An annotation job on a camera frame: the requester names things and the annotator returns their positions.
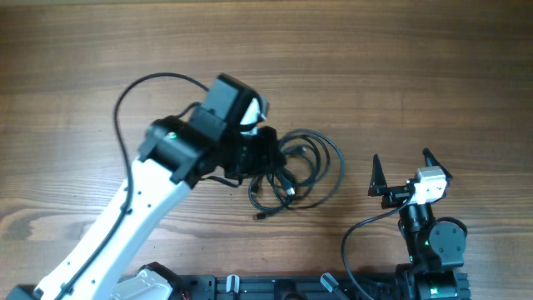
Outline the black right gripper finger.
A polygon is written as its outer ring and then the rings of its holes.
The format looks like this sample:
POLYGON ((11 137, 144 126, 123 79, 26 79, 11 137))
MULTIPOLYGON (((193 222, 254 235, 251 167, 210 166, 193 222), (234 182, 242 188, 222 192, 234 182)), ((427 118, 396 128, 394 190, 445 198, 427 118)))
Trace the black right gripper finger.
POLYGON ((447 182, 450 182, 453 179, 453 176, 450 174, 450 172, 438 162, 428 147, 423 149, 422 154, 427 167, 439 167, 445 174, 447 182))
POLYGON ((382 196, 386 194, 387 182, 381 165, 379 155, 376 153, 372 159, 371 181, 368 189, 369 196, 382 196))

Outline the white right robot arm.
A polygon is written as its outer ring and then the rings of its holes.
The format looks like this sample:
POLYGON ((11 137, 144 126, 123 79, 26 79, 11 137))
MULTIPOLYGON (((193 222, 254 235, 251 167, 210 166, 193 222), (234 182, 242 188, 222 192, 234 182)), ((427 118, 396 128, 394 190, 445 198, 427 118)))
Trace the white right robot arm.
POLYGON ((432 205, 446 197, 452 175, 431 151, 422 151, 425 166, 400 186, 390 186, 378 155, 373 157, 368 190, 381 197, 381 207, 396 208, 398 227, 406 242, 409 264, 396 267, 393 288, 396 299, 470 299, 464 266, 466 225, 453 217, 435 217, 432 205))

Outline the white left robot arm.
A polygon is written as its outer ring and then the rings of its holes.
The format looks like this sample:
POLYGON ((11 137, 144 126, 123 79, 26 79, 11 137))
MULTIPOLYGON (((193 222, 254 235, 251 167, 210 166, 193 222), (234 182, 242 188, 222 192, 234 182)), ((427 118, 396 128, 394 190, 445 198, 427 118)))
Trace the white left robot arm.
POLYGON ((269 103, 252 87, 220 74, 206 99, 154 121, 127 177, 79 244, 36 285, 18 284, 10 299, 109 299, 119 278, 159 222, 201 180, 223 168, 220 183, 272 173, 286 159, 276 130, 261 127, 269 103))

